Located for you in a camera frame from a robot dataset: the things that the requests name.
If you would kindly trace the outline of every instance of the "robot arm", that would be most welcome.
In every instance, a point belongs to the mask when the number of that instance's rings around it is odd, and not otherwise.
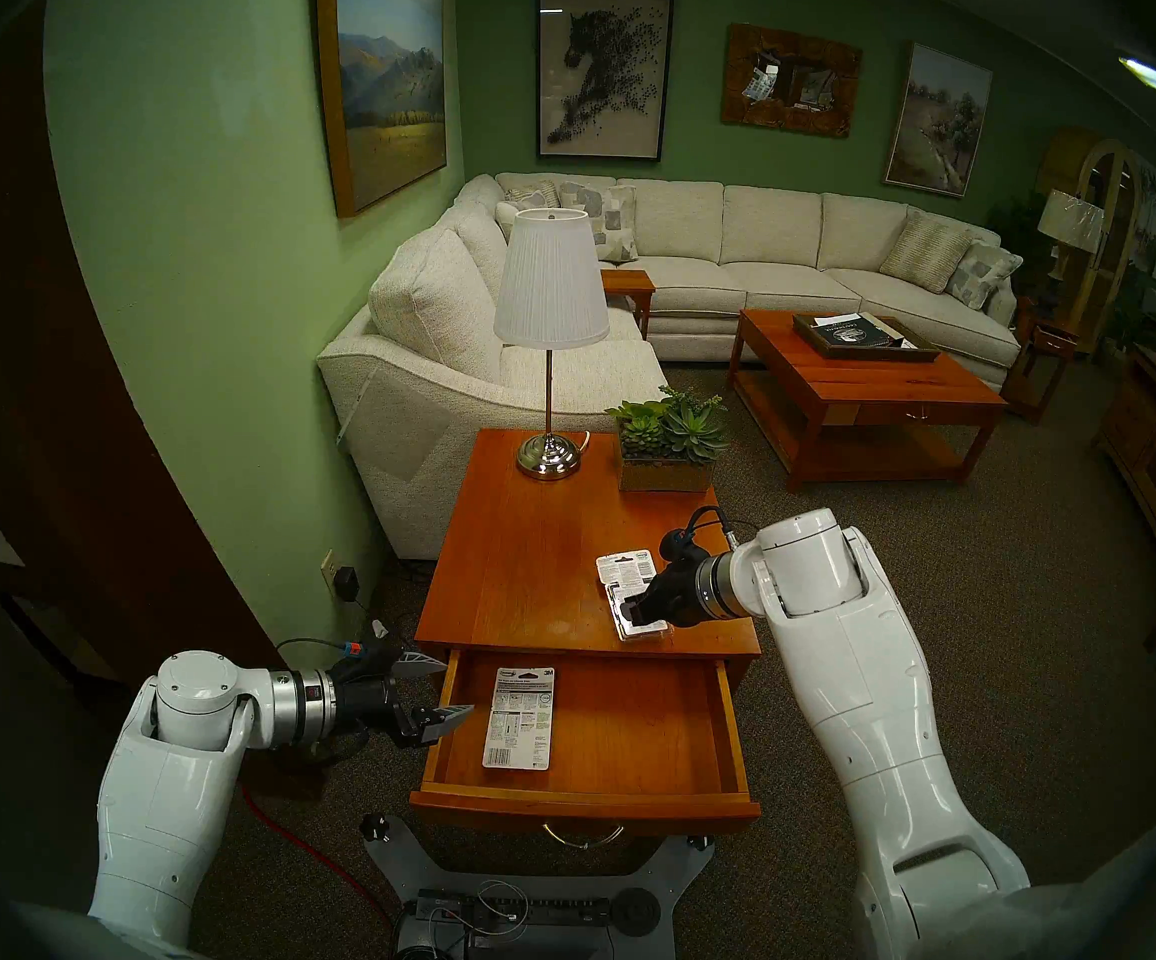
[[[844,789],[859,845],[854,925],[868,957],[904,958],[953,913],[1029,886],[1018,857],[970,814],[938,741],[925,653],[870,544],[831,510],[707,554],[692,526],[624,603],[635,625],[769,621],[792,691]]]
[[[168,658],[139,689],[106,765],[89,914],[186,946],[191,903],[222,841],[245,749],[368,729],[398,746],[431,745],[472,707],[406,710],[394,682],[443,670],[385,644],[328,671],[239,669],[207,650]]]

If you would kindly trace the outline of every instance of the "drawer handle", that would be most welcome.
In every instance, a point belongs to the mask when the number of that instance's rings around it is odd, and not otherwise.
[[[569,848],[571,848],[573,850],[593,850],[598,845],[605,845],[605,843],[612,843],[612,842],[614,842],[614,840],[616,840],[618,836],[621,836],[623,834],[623,832],[624,832],[624,829],[627,827],[625,826],[618,826],[616,829],[614,829],[603,840],[596,840],[595,842],[592,842],[591,840],[587,840],[587,841],[580,842],[580,843],[571,843],[564,836],[557,836],[556,830],[553,829],[553,828],[550,828],[550,822],[543,822],[542,824],[542,828],[547,830],[547,835],[550,836],[550,839],[555,840],[556,842],[562,842],[564,845],[569,845]]]

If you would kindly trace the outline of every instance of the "floor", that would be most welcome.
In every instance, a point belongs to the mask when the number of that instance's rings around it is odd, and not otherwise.
[[[721,391],[724,371],[667,368]],[[829,505],[862,529],[911,616],[932,671],[938,726],[971,812],[1011,845],[1032,883],[1090,874],[1156,822],[1156,674],[1141,640],[1156,619],[1156,542],[1111,464],[1090,450],[1114,382],[1068,371],[1040,426],[1007,418],[969,485],[809,485],[784,471],[726,393],[733,446],[716,468],[721,504],[758,525]],[[953,438],[966,444],[969,433]],[[421,574],[388,567],[375,606],[413,633]],[[724,837],[675,913],[681,960],[852,955],[853,837],[836,777],[792,702],[768,630],[765,658],[735,695],[751,793],[763,817]],[[364,851],[361,815],[408,819],[440,864],[506,873],[630,871],[653,843],[585,854],[546,836],[423,826],[408,808],[423,752],[373,740],[328,771],[318,803],[262,798],[276,819],[366,885],[390,888]],[[197,900],[192,948],[208,957],[383,958],[365,903],[237,798]]]

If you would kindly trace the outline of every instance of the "green wall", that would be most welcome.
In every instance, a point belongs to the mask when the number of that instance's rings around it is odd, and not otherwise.
[[[1058,126],[1118,136],[1156,164],[1156,135],[1114,99],[1024,40],[938,0],[675,0],[662,160],[547,158],[535,143],[534,0],[457,0],[462,147],[469,176],[590,170],[875,195],[980,222],[1031,190]],[[720,121],[731,23],[755,23],[862,49],[845,140]],[[883,185],[907,47],[917,40],[994,72],[983,141],[964,199]]]
[[[372,590],[386,548],[316,354],[462,185],[453,0],[449,167],[334,216],[310,0],[49,0],[61,201],[129,394],[273,640],[349,633],[319,564]],[[324,663],[321,648],[286,653]]]

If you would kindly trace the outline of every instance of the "coffee table drawer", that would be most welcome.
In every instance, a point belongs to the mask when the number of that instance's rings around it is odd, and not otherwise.
[[[550,768],[482,766],[499,667],[555,667]],[[440,701],[474,702],[410,796],[431,822],[583,834],[725,834],[759,817],[722,660],[452,650]]]
[[[916,422],[978,426],[983,422],[983,407],[955,403],[862,403],[853,420],[854,426],[910,426]]]

